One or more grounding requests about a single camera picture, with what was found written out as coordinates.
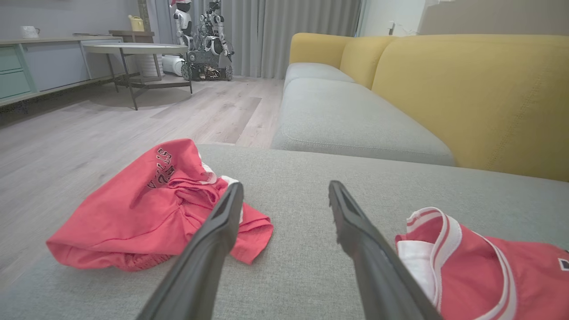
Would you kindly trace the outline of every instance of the floor plank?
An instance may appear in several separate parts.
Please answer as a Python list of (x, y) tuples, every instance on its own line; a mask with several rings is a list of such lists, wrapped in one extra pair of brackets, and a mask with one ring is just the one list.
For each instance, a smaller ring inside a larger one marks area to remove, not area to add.
[[(180, 81), (167, 76), (164, 81)], [(189, 87), (92, 86), (0, 113), (0, 290), (39, 256), (45, 241), (94, 190), (152, 146), (196, 143), (270, 146), (283, 80), (237, 77)]]

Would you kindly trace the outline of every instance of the green drawer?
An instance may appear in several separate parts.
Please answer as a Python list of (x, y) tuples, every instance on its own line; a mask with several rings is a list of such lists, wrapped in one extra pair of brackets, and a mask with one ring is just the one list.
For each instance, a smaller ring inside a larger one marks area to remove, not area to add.
[(20, 69), (21, 67), (14, 47), (0, 47), (0, 71)]
[(0, 99), (29, 92), (30, 86), (23, 71), (0, 75)]

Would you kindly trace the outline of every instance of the gray seat cushion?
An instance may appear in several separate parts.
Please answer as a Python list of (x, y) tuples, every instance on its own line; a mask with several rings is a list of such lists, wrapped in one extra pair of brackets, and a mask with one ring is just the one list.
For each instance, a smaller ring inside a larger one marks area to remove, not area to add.
[(286, 89), (291, 81), (303, 78), (355, 82), (350, 76), (331, 65), (323, 63), (297, 62), (290, 64), (286, 69), (284, 88)]
[[(232, 146), (198, 146), (268, 215), (267, 248), (225, 260), (214, 319), (363, 319), (352, 261), (336, 244), (328, 182), (342, 181), (393, 243), (414, 210), (437, 206), (487, 236), (569, 248), (569, 183), (448, 166)], [(0, 296), (3, 320), (131, 320), (172, 261), (149, 270), (75, 270), (46, 256)]]
[(367, 88), (297, 79), (284, 90), (273, 149), (453, 166), (449, 148)]

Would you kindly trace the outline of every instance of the yellow watering can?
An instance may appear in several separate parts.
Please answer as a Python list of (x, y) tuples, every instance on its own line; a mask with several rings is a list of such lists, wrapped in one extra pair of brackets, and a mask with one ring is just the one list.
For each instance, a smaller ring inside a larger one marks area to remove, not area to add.
[(133, 28), (133, 31), (144, 31), (144, 23), (140, 17), (133, 17), (129, 14), (130, 25)]

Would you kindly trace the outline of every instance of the curtain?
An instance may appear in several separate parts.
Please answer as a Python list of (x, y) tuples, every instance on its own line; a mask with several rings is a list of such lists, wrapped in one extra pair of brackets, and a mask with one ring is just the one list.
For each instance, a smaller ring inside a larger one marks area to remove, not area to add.
[[(193, 0), (193, 28), (209, 0)], [(233, 74), (284, 79), (298, 32), (354, 36), (361, 0), (222, 0), (225, 38), (233, 45)]]

